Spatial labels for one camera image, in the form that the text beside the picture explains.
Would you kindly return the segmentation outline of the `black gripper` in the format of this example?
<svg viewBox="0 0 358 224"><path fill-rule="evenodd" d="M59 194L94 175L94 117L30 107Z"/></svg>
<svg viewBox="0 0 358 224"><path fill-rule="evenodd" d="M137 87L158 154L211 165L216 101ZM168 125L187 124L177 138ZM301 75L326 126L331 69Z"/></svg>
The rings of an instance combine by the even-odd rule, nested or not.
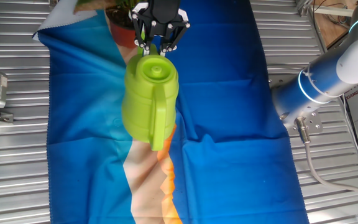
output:
<svg viewBox="0 0 358 224"><path fill-rule="evenodd" d="M149 0L138 2L131 10L135 29L135 44L150 54L153 36L162 36L160 55L177 49L177 44L190 28L186 11L180 9L180 0Z"/></svg>

